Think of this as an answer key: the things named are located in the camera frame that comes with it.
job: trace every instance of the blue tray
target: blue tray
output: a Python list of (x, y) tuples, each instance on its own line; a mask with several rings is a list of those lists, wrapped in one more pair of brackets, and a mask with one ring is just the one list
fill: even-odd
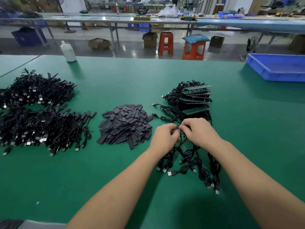
[(249, 54), (247, 64), (264, 80), (305, 82), (305, 56)]

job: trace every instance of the long assembly table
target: long assembly table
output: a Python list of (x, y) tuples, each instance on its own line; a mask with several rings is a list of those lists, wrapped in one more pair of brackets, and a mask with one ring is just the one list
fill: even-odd
[[(118, 26), (118, 23), (150, 23), (150, 24), (171, 24), (175, 25), (175, 27), (164, 28), (164, 27), (154, 27), (155, 29), (162, 30), (187, 30), (186, 35), (191, 35), (193, 30), (201, 30), (201, 31), (221, 31), (222, 29), (209, 29), (209, 28), (200, 28), (202, 26), (214, 25), (214, 26), (229, 26), (229, 27), (237, 27), (240, 30), (232, 30), (230, 31), (256, 31), (262, 32), (262, 36), (266, 32), (272, 33), (286, 33), (286, 34), (305, 34), (305, 20), (293, 20), (288, 18), (288, 20), (275, 20), (275, 18), (270, 18), (270, 20), (258, 20), (258, 19), (220, 19), (220, 18), (198, 18), (197, 21), (185, 21), (179, 18), (159, 18), (152, 16), (149, 21), (138, 21), (134, 19), (134, 14), (80, 14), (80, 13), (40, 13), (43, 17), (36, 19), (20, 19), (20, 18), (9, 18), (2, 19), (7, 22), (7, 25), (15, 25), (15, 26), (32, 26), (35, 28), (43, 46), (47, 46), (38, 33), (39, 28), (47, 27), (48, 31), (54, 40), (54, 36), (52, 34), (50, 26), (47, 24), (48, 21), (62, 21), (62, 22), (104, 22), (106, 26), (104, 28), (110, 29), (111, 40), (112, 40), (112, 48), (115, 50), (115, 41), (113, 37), (113, 31), (116, 31), (117, 44), (120, 45), (119, 42), (119, 34), (117, 29), (127, 29), (128, 26)], [(45, 25), (38, 25), (39, 22), (44, 21)]]
[[(94, 131), (92, 139), (78, 152), (68, 149), (50, 157), (48, 148), (41, 145), (14, 147), (8, 155), (0, 156), (2, 219), (67, 223), (149, 146), (149, 141), (133, 150), (127, 143), (98, 144), (98, 126), (104, 119), (101, 114), (130, 103), (142, 104), (147, 113), (162, 116), (161, 109), (152, 104), (166, 105), (161, 96), (180, 81), (192, 79), (213, 86), (210, 112), (219, 135), (305, 201), (304, 83), (267, 82), (241, 62), (77, 59), (67, 63), (63, 56), (40, 56), (0, 77), (0, 88), (6, 88), (24, 67), (41, 74), (59, 73), (58, 78), (78, 85), (75, 97), (67, 102), (69, 108), (97, 112), (89, 125)], [(154, 132), (164, 122), (155, 118), (150, 124)], [(183, 150), (190, 146), (186, 142)], [(201, 149), (199, 153), (208, 168), (207, 152)], [(180, 168), (179, 160), (177, 154), (173, 170)], [(224, 170), (220, 173), (220, 195), (208, 190), (198, 174), (170, 177), (154, 170), (126, 228), (259, 227)]]

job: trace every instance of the hand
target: hand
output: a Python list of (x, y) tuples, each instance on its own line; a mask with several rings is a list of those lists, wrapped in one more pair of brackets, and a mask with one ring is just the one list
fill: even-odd
[(208, 151), (222, 140), (210, 123), (203, 118), (184, 119), (179, 129), (191, 142)]
[(149, 149), (162, 158), (174, 147), (179, 137), (180, 130), (176, 130), (175, 124), (161, 125), (156, 128)]

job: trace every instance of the concrete floor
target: concrete floor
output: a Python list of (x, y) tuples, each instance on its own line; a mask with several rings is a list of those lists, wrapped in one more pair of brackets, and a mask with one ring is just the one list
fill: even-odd
[[(179, 27), (176, 25), (167, 25), (165, 27)], [(109, 29), (89, 29), (83, 31), (80, 28), (76, 28), (77, 32), (74, 34), (64, 34), (61, 28), (52, 28), (54, 37), (56, 38), (57, 45), (51, 40), (51, 36), (46, 28), (43, 29), (43, 33), (48, 39), (48, 47), (21, 47), (13, 38), (11, 32), (18, 30), (17, 27), (1, 26), (0, 27), (0, 50), (2, 54), (8, 55), (62, 55), (59, 48), (61, 40), (69, 42), (76, 54), (76, 56), (99, 56), (99, 57), (118, 57), (118, 58), (156, 58), (156, 59), (181, 59), (184, 50), (184, 40), (182, 37), (186, 35), (185, 30), (172, 31), (174, 34), (174, 53), (170, 56), (166, 52), (163, 56), (158, 56), (156, 49), (145, 49), (143, 47), (142, 36), (144, 32), (131, 31), (125, 29), (119, 29), (120, 46), (116, 46), (116, 50), (108, 51), (94, 51), (88, 47), (88, 40), (93, 38), (104, 38), (111, 41)], [(240, 61), (239, 55), (246, 53), (246, 43), (248, 38), (252, 36), (259, 36), (258, 32), (214, 32), (214, 31), (193, 31), (193, 34), (204, 34), (211, 38), (213, 35), (225, 37), (224, 44), (221, 48), (210, 47), (209, 43), (206, 45), (204, 60), (219, 60), (219, 61)], [(277, 36), (271, 47), (268, 49), (269, 54), (295, 54), (288, 49), (290, 38), (282, 38)], [(266, 47), (271, 36), (264, 36), (261, 40), (261, 45), (257, 53), (265, 53)]]

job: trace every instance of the blue cushion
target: blue cushion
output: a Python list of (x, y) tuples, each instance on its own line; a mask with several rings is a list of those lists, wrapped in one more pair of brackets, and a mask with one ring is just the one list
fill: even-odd
[(188, 42), (189, 44), (194, 44), (196, 42), (209, 42), (210, 41), (210, 39), (207, 36), (204, 36), (202, 34), (193, 34), (190, 36), (185, 36), (182, 39), (185, 40), (186, 42)]

